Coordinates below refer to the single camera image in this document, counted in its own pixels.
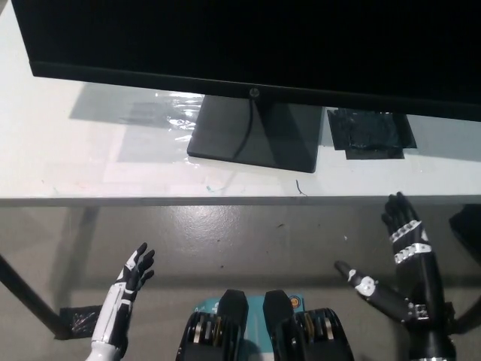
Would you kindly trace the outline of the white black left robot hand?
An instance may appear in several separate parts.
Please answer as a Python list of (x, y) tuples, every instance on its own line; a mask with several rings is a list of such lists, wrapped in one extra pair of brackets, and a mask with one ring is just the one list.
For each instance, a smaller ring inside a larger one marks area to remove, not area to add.
[(154, 275), (154, 250), (144, 242), (126, 261), (115, 282), (110, 286), (102, 305), (93, 342), (110, 344), (120, 349), (127, 340), (133, 305), (138, 292)]

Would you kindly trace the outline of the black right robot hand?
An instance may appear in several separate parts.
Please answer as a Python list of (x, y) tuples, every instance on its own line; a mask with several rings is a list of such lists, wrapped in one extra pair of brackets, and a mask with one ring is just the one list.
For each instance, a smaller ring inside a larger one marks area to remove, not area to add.
[(411, 332), (447, 333), (443, 282), (433, 245), (416, 210), (401, 192), (391, 194), (381, 219), (395, 263), (396, 288), (338, 260), (334, 267), (369, 305)]

